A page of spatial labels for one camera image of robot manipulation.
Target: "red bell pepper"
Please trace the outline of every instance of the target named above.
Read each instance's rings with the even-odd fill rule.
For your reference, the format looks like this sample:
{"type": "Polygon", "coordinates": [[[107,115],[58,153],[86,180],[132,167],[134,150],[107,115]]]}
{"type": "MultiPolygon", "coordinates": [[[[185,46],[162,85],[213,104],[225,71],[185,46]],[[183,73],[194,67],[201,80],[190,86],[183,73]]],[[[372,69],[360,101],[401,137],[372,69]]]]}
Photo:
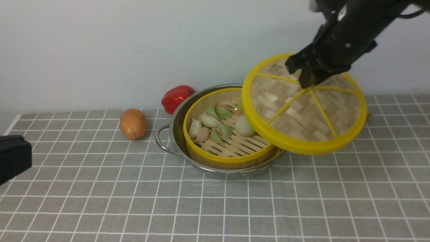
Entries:
{"type": "Polygon", "coordinates": [[[189,86],[177,86],[164,95],[163,99],[161,99],[161,104],[166,113],[172,115],[179,105],[194,92],[195,91],[189,86]]]}

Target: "potato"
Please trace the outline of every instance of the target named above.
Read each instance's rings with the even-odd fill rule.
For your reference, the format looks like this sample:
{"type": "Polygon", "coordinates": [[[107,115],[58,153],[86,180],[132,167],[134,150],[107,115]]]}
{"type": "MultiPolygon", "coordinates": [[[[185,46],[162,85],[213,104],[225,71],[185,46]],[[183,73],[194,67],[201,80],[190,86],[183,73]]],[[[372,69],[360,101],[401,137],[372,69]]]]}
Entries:
{"type": "Polygon", "coordinates": [[[127,109],[120,117],[120,130],[129,140],[138,140],[146,134],[145,115],[137,109],[127,109]]]}

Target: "stainless steel pot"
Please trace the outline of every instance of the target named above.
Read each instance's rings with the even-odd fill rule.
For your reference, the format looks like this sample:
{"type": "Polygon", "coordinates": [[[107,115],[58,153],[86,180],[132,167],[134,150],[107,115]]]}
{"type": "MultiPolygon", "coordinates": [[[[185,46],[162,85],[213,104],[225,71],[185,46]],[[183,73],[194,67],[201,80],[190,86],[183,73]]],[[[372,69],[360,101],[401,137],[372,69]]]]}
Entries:
{"type": "Polygon", "coordinates": [[[272,158],[271,160],[268,160],[267,162],[247,168],[247,169],[241,169],[241,170],[221,170],[221,169],[215,169],[211,167],[204,166],[198,162],[195,162],[188,152],[187,143],[185,141],[184,132],[182,130],[182,126],[184,123],[184,118],[191,107],[193,103],[195,103],[198,99],[200,99],[202,96],[220,90],[225,88],[232,88],[232,87],[242,87],[241,84],[224,84],[224,85],[218,85],[206,88],[200,92],[197,92],[190,97],[188,97],[185,101],[183,101],[180,106],[176,109],[175,113],[172,116],[172,120],[170,121],[170,124],[166,124],[162,127],[159,127],[156,131],[155,135],[155,141],[157,145],[162,149],[163,151],[182,156],[185,160],[190,162],[195,168],[201,170],[202,172],[208,174],[209,176],[223,179],[223,180],[241,180],[246,179],[248,177],[255,176],[265,170],[267,170],[271,165],[274,164],[274,162],[285,153],[285,151],[281,151],[277,156],[272,158]],[[163,143],[161,143],[160,139],[160,132],[162,130],[169,129],[169,136],[170,140],[172,142],[172,145],[175,149],[168,148],[163,143]]]}

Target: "yellow spoke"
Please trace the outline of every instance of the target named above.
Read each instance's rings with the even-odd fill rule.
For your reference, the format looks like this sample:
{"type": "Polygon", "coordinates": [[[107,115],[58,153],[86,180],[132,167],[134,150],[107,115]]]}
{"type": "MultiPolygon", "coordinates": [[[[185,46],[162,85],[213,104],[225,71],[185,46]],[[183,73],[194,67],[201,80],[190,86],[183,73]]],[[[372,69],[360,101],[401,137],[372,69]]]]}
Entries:
{"type": "Polygon", "coordinates": [[[323,90],[333,90],[333,91],[338,91],[338,92],[344,92],[344,93],[352,93],[355,94],[354,91],[348,90],[348,89],[344,89],[344,88],[340,88],[340,87],[330,87],[330,86],[314,86],[315,89],[323,89],[323,90]]]}
{"type": "Polygon", "coordinates": [[[273,120],[275,120],[276,117],[278,117],[282,112],[284,112],[297,98],[299,98],[301,95],[303,95],[306,91],[307,91],[307,89],[301,90],[295,97],[293,97],[293,99],[291,99],[284,106],[282,106],[282,108],[279,109],[279,111],[276,112],[275,115],[273,115],[273,117],[271,119],[269,119],[269,121],[266,122],[266,124],[270,124],[273,120]]]}
{"type": "Polygon", "coordinates": [[[293,79],[286,78],[286,77],[277,76],[277,75],[264,74],[264,73],[257,73],[257,76],[267,77],[267,78],[276,78],[276,79],[281,79],[281,80],[289,81],[289,82],[292,82],[292,83],[294,83],[294,84],[299,85],[299,82],[298,82],[298,81],[295,81],[295,80],[293,80],[293,79]]]}
{"type": "Polygon", "coordinates": [[[332,122],[330,121],[329,117],[327,116],[326,112],[324,111],[323,106],[321,105],[321,103],[319,102],[319,100],[318,100],[318,98],[316,97],[315,93],[313,92],[313,89],[311,89],[311,90],[309,90],[309,91],[310,91],[311,95],[313,96],[313,99],[315,100],[316,105],[318,106],[318,108],[320,109],[320,111],[321,111],[322,115],[324,116],[324,118],[325,118],[325,120],[326,120],[326,122],[327,122],[327,125],[329,126],[330,130],[332,131],[333,136],[334,136],[334,137],[335,137],[335,139],[336,139],[336,138],[338,137],[338,135],[336,134],[336,131],[335,131],[335,129],[333,128],[332,122]]]}

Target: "steamer basket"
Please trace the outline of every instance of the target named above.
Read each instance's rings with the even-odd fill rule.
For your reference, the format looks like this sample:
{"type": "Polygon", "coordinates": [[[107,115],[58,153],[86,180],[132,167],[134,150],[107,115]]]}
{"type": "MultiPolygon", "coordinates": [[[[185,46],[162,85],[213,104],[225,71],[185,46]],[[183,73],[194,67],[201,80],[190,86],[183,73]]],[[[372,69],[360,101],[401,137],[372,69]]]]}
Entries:
{"type": "Polygon", "coordinates": [[[195,161],[217,169],[244,169],[262,164],[280,152],[279,148],[258,134],[243,137],[236,132],[234,124],[236,119],[243,114],[237,106],[237,98],[241,93],[241,88],[218,90],[203,96],[190,107],[185,116],[183,130],[188,151],[195,161]],[[210,139],[194,143],[188,135],[193,118],[204,113],[211,103],[216,103],[233,113],[233,117],[221,119],[223,124],[233,128],[233,134],[221,144],[216,144],[210,139]]]}
{"type": "Polygon", "coordinates": [[[335,152],[349,144],[367,118],[363,93],[347,73],[302,89],[300,71],[289,74],[292,54],[274,56],[250,71],[243,109],[252,127],[282,149],[306,155],[335,152]]]}

